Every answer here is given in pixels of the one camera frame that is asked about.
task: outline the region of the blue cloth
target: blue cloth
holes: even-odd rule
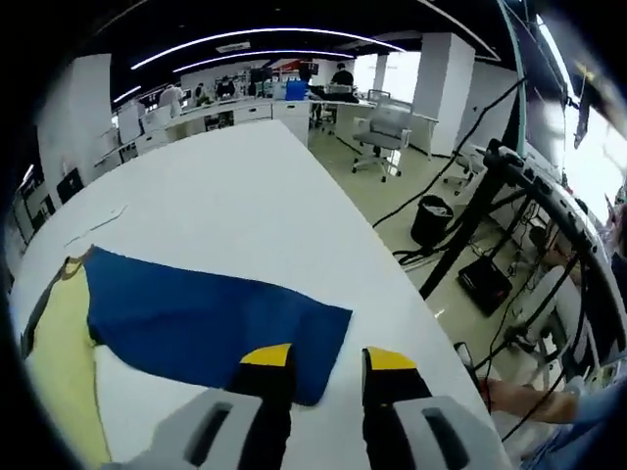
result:
[[[627,376],[593,394],[582,396],[571,425],[560,426],[553,437],[524,460],[522,470],[573,470],[598,443],[607,420],[627,394]]]
[[[92,337],[132,367],[189,384],[226,387],[244,355],[291,343],[296,401],[316,404],[351,318],[283,287],[98,248],[85,270]]]

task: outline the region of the office chair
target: office chair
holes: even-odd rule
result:
[[[353,138],[363,144],[372,145],[374,155],[357,157],[353,162],[353,173],[359,168],[369,165],[377,165],[381,169],[381,181],[385,183],[386,167],[396,170],[396,175],[401,176],[399,168],[384,157],[381,157],[381,149],[400,151],[410,144],[410,120],[413,105],[404,101],[383,98],[377,103],[376,108],[366,119],[356,117],[355,126],[357,133]]]
[[[324,99],[329,101],[348,101],[352,102],[353,98],[353,87],[350,85],[338,85],[337,83],[329,83],[325,86],[324,90]],[[327,103],[324,105],[323,110],[320,110],[317,117],[319,123],[322,125],[322,132],[324,132],[325,123],[335,124],[337,122],[337,109],[338,105]],[[328,130],[329,135],[333,134],[333,130]]]
[[[464,146],[459,152],[456,164],[463,168],[463,174],[466,176],[448,176],[442,182],[456,188],[455,195],[458,196],[475,176],[486,169],[486,166],[483,165],[483,157],[484,152],[477,147]]]

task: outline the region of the drawer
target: drawer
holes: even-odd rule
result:
[[[264,118],[272,118],[271,105],[251,105],[247,108],[233,111],[233,121],[236,124]]]
[[[285,101],[272,104],[272,117],[277,118],[308,118],[310,104],[304,101]]]
[[[135,146],[138,154],[145,154],[149,150],[162,147],[169,143],[168,134],[164,130],[157,130],[137,138]]]

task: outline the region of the ceiling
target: ceiling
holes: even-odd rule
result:
[[[177,74],[173,74],[173,70],[218,57],[221,54],[216,50],[217,46],[245,40],[251,43],[250,51],[297,49],[352,55],[389,51],[384,46],[326,34],[265,32],[196,44],[138,70],[130,69],[132,65],[182,43],[260,27],[329,29],[375,38],[383,34],[382,40],[389,33],[413,31],[413,34],[406,34],[410,38],[388,41],[406,50],[420,49],[420,33],[453,31],[472,45],[478,56],[504,67],[514,67],[509,35],[496,0],[387,0],[372,3],[369,9],[356,8],[361,5],[361,2],[346,0],[316,0],[312,3],[272,0],[255,2],[252,6],[235,2],[148,0],[111,23],[86,44],[80,54],[112,53],[112,98],[137,85],[149,90],[174,81]],[[352,47],[344,49],[342,46],[348,43],[353,43]]]

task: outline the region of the white pillar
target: white pillar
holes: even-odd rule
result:
[[[423,35],[413,105],[415,113],[438,120],[431,140],[432,154],[450,155],[455,147],[473,64],[474,49],[455,34]],[[424,139],[424,132],[416,132],[414,139]],[[420,143],[414,145],[423,148],[424,143]]]
[[[374,69],[374,83],[372,83],[372,89],[382,90],[383,79],[385,78],[385,68],[388,64],[388,55],[379,54],[376,57],[376,68]]]
[[[56,208],[64,171],[78,168],[86,186],[95,176],[96,139],[111,129],[111,54],[79,57],[50,88],[35,120],[44,183]]]

